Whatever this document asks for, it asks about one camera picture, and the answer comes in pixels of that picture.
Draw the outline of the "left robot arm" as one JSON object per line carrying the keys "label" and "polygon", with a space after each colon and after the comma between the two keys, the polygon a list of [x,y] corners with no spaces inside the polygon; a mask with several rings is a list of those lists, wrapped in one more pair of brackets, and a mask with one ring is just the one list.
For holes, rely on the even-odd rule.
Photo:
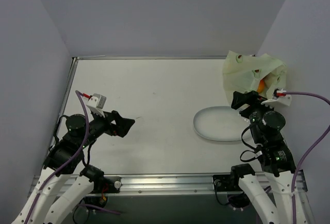
{"label": "left robot arm", "polygon": [[50,150],[37,185],[30,194],[25,206],[14,220],[14,223],[45,223],[52,210],[58,210],[60,218],[78,202],[79,197],[86,195],[86,187],[80,183],[66,191],[69,199],[55,197],[64,183],[84,159],[83,149],[93,144],[102,134],[124,137],[128,134],[135,120],[123,118],[117,111],[105,112],[104,116],[93,114],[93,121],[81,114],[67,117],[68,129],[61,141]]}

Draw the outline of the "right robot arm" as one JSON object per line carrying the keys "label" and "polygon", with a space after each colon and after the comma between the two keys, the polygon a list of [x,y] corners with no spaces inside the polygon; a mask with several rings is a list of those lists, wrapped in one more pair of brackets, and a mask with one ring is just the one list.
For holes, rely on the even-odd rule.
{"label": "right robot arm", "polygon": [[232,166],[229,183],[247,195],[263,223],[309,223],[305,204],[296,187],[299,169],[281,134],[286,121],[269,103],[255,91],[235,91],[231,108],[239,110],[240,115],[250,121],[247,129],[251,132],[255,146],[250,146],[249,151],[259,161],[274,200],[264,192],[249,160]]}

